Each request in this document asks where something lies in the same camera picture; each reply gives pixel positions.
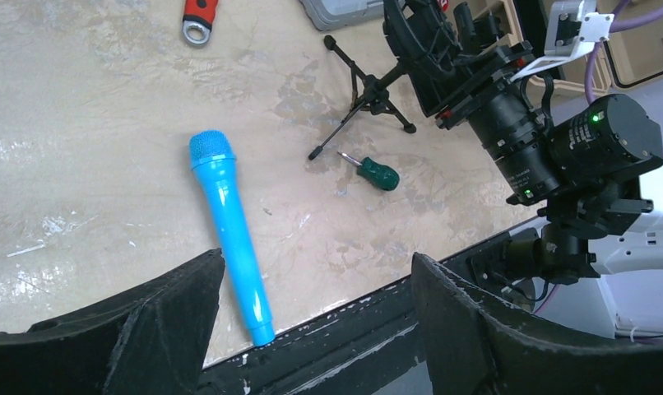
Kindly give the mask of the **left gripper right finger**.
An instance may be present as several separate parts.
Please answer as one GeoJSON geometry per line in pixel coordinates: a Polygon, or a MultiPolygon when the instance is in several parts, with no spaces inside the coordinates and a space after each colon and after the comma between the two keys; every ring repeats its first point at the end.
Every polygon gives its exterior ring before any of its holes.
{"type": "Polygon", "coordinates": [[[436,394],[663,394],[663,342],[566,328],[422,253],[410,282],[436,394]]]}

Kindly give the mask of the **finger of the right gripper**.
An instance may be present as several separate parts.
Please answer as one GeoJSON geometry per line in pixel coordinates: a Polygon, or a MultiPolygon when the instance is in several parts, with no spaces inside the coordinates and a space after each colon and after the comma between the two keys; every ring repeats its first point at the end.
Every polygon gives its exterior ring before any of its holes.
{"type": "Polygon", "coordinates": [[[492,44],[504,35],[500,29],[500,18],[491,11],[474,19],[467,2],[461,2],[453,9],[459,41],[459,58],[484,57],[492,44]]]}
{"type": "Polygon", "coordinates": [[[438,1],[385,1],[383,32],[409,76],[423,114],[444,106],[448,80],[457,75],[457,38],[438,1]]]}

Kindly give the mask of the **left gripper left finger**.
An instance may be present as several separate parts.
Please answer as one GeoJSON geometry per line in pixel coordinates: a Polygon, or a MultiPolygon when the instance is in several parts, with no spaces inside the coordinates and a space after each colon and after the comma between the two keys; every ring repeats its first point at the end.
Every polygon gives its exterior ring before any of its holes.
{"type": "Polygon", "coordinates": [[[197,393],[224,274],[211,249],[24,332],[0,332],[0,394],[197,393]]]}

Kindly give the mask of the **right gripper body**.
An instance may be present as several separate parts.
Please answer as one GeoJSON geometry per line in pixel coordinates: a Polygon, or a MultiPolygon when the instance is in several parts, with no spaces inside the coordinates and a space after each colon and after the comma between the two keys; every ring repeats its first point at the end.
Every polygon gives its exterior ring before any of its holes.
{"type": "Polygon", "coordinates": [[[468,54],[458,44],[447,44],[434,55],[441,70],[454,75],[446,83],[447,98],[440,101],[435,123],[450,129],[475,121],[475,130],[513,128],[533,123],[536,131],[547,129],[547,117],[528,104],[515,74],[533,60],[532,46],[525,41],[511,47],[499,45],[483,54],[468,54]]]}

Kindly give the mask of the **black tripod shock-mount stand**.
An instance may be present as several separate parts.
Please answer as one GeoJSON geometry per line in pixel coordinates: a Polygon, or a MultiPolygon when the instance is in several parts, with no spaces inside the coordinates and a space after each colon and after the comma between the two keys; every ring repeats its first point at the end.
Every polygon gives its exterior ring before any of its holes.
{"type": "MultiPolygon", "coordinates": [[[[438,1],[444,14],[447,10],[447,1],[438,1]]],[[[402,124],[403,130],[409,134],[416,132],[416,126],[410,123],[399,109],[390,101],[388,87],[400,77],[407,75],[397,61],[389,72],[381,77],[363,72],[356,62],[351,59],[336,43],[331,35],[325,35],[323,44],[327,50],[335,53],[350,69],[352,98],[348,114],[341,120],[336,129],[308,155],[308,160],[315,160],[323,151],[329,141],[359,112],[367,111],[373,115],[390,114],[402,124]]]]}

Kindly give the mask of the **blue microphone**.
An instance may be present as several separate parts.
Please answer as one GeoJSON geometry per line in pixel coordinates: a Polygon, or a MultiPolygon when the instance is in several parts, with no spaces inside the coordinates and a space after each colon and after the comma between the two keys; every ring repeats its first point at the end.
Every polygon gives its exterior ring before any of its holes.
{"type": "Polygon", "coordinates": [[[204,192],[244,325],[254,346],[275,339],[273,315],[239,196],[236,155],[226,135],[206,130],[189,141],[191,169],[204,192]]]}

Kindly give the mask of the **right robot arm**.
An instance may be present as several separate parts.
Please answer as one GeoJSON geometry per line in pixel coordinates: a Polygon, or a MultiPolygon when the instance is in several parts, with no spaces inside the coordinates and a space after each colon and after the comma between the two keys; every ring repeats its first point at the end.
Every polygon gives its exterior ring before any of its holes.
{"type": "Polygon", "coordinates": [[[386,1],[383,31],[424,114],[439,128],[468,123],[512,189],[508,203],[538,205],[538,236],[505,241],[495,258],[477,256],[457,270],[486,290],[515,292],[523,279],[544,286],[597,278],[590,241],[624,236],[653,211],[642,175],[663,165],[661,130],[623,94],[593,100],[554,124],[552,67],[580,58],[606,37],[614,16],[593,1],[557,2],[546,49],[500,44],[491,16],[475,19],[466,3],[447,17],[438,1],[386,1]]]}

